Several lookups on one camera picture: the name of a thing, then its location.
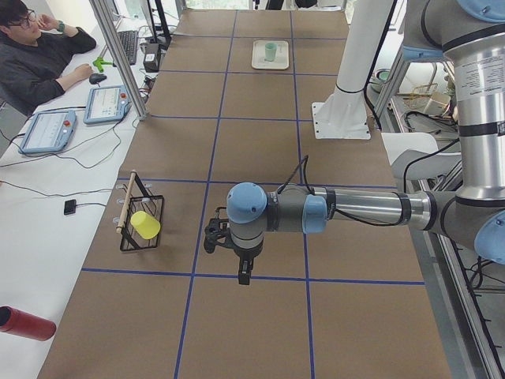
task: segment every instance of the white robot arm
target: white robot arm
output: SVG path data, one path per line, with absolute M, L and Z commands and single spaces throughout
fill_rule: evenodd
M 407 4 L 404 56 L 430 62 L 445 57 L 454 63 L 463 167 L 463 185 L 456 193 L 371 193 L 308 184 L 267 193 L 241 183 L 229 192 L 229 219 L 219 218 L 218 208 L 205 229 L 207 252 L 216 246 L 233 249 L 240 257 L 239 283 L 249 284 L 265 232 L 322 232 L 328 220 L 341 219 L 409 224 L 505 264 L 504 41 L 503 0 Z

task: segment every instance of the red cylinder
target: red cylinder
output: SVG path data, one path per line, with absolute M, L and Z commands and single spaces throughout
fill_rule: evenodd
M 56 324 L 10 306 L 2 306 L 0 307 L 0 332 L 45 341 L 56 332 Z

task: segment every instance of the ear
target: ear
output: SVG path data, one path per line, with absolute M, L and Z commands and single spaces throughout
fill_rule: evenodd
M 4 32 L 7 36 L 10 36 L 10 28 L 7 28 L 4 25 L 0 25 L 0 32 Z

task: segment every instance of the man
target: man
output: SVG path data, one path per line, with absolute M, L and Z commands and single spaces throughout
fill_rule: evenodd
M 59 33 L 41 32 L 54 29 Z M 25 114 L 88 79 L 93 72 L 88 64 L 60 75 L 74 54 L 95 46 L 96 41 L 81 28 L 46 14 L 36 16 L 21 0 L 0 0 L 0 85 L 24 103 Z

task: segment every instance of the white desk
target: white desk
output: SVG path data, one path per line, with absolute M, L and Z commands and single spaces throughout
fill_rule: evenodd
M 122 29 L 140 25 L 122 23 Z M 83 63 L 92 64 L 103 49 L 100 30 L 92 33 L 97 47 L 87 54 L 74 56 L 63 74 Z M 104 57 L 110 61 L 110 54 Z M 143 55 L 138 51 L 137 64 L 132 67 L 138 85 L 144 74 Z M 118 70 L 104 66 L 107 79 L 101 85 L 121 84 Z M 84 106 L 92 85 L 83 81 L 73 86 L 64 96 L 45 103 L 37 111 L 57 107 Z M 77 125 L 66 148 L 85 141 L 112 124 L 86 126 L 83 111 L 77 111 Z M 0 168 L 0 179 L 25 186 L 43 193 L 75 193 L 81 191 L 110 189 L 114 186 L 130 142 L 135 133 L 133 123 L 137 114 L 132 108 L 125 119 L 115 128 L 122 142 L 114 154 L 92 169 L 84 169 L 76 162 L 51 156 L 31 163 Z M 26 131 L 28 124 L 21 132 Z M 64 156 L 72 156 L 82 164 L 91 166 L 110 153 L 118 143 L 112 131 L 89 141 Z M 17 147 L 11 145 L 0 159 L 5 165 L 30 158 L 21 156 Z M 106 204 L 109 191 L 78 194 L 71 197 L 43 197 L 36 193 L 0 186 L 0 240 L 2 263 L 0 264 L 0 305 L 8 305 L 28 313 L 47 318 L 57 325 L 65 311 L 69 296 L 79 275 L 80 268 L 92 242 L 104 207 L 87 205 L 77 207 L 71 216 L 63 215 L 65 200 L 75 198 L 78 204 Z M 0 333 L 0 377 L 2 379 L 34 379 L 47 356 L 53 339 L 39 342 L 7 333 Z

